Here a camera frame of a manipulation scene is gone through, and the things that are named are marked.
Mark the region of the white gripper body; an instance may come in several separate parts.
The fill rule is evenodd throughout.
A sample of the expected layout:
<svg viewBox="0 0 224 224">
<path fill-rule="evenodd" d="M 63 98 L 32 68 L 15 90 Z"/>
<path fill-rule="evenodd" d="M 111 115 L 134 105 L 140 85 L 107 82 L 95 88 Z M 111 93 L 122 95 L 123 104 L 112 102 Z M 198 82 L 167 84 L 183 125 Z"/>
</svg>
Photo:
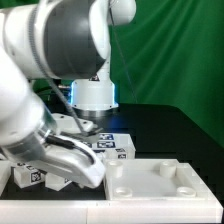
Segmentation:
<svg viewBox="0 0 224 224">
<path fill-rule="evenodd" d="M 97 188 L 105 175 L 105 166 L 100 159 L 82 142 L 65 136 L 58 138 L 63 143 L 71 142 L 72 148 L 46 144 L 31 136 L 2 146 L 2 150 L 12 162 L 25 163 L 83 186 Z"/>
</svg>

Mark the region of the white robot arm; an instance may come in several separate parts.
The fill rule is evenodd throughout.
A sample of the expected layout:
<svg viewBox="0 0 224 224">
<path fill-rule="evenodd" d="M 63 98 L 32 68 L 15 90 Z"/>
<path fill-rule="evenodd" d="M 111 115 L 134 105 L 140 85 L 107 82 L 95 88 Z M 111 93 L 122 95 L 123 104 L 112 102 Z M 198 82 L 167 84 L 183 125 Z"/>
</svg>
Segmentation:
<svg viewBox="0 0 224 224">
<path fill-rule="evenodd" d="M 105 70 L 110 25 L 131 22 L 136 0 L 39 0 L 0 9 L 0 149 L 29 164 L 96 188 L 105 166 L 85 145 L 98 133 L 60 130 L 29 81 L 90 79 Z"/>
</svg>

